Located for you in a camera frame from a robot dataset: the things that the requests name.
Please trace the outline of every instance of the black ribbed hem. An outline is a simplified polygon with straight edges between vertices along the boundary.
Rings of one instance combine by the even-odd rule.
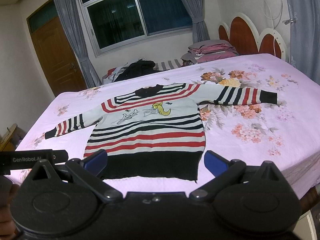
[[[198,179],[199,152],[140,152],[108,156],[108,164],[99,174],[102,179],[128,177]]]
[[[262,103],[277,104],[277,93],[261,90],[260,101]]]
[[[46,133],[44,134],[44,138],[45,138],[45,139],[52,138],[52,137],[54,137],[54,136],[56,135],[56,132],[57,132],[57,128],[54,128],[54,129],[52,129],[51,131],[46,132]]]

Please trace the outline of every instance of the human hand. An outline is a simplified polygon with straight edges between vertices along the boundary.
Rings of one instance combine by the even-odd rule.
[[[12,220],[10,212],[10,202],[16,195],[18,189],[18,185],[12,185],[7,205],[0,208],[0,240],[10,240],[15,236],[14,232],[16,230],[16,225]]]

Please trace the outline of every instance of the sweater cuff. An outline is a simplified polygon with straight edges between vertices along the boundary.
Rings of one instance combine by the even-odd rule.
[[[277,104],[277,93],[267,92],[261,90],[260,93],[260,102],[261,103],[269,103],[269,104]]]
[[[56,135],[56,132],[57,132],[57,128],[54,128],[54,129],[52,129],[51,131],[46,132],[46,133],[44,134],[44,138],[45,138],[45,139],[52,138],[52,137],[54,137],[54,136]]]

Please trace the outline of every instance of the bedsheet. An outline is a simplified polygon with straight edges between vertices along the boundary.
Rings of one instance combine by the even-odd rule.
[[[221,59],[81,92],[60,94],[36,121],[17,150],[65,149],[69,158],[82,158],[94,126],[47,140],[44,139],[44,132],[111,97],[141,87],[183,82],[218,83],[277,92],[277,105],[201,104],[205,150],[212,150],[228,160],[241,159],[248,165],[261,165],[264,160],[272,160],[299,198],[320,182],[320,86],[291,65],[269,54]],[[12,171],[10,178],[21,183],[27,174],[28,170]],[[188,195],[213,178],[202,158],[197,181],[133,177],[105,182],[124,195],[128,191],[185,191]]]

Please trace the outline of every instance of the curtain tieback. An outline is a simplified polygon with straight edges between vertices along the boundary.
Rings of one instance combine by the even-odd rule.
[[[199,16],[197,18],[192,19],[192,23],[199,23],[199,22],[203,22],[204,21],[204,17],[203,16]]]
[[[87,59],[88,59],[87,57],[81,57],[81,58],[79,58],[80,64],[81,64],[82,62],[85,62]]]

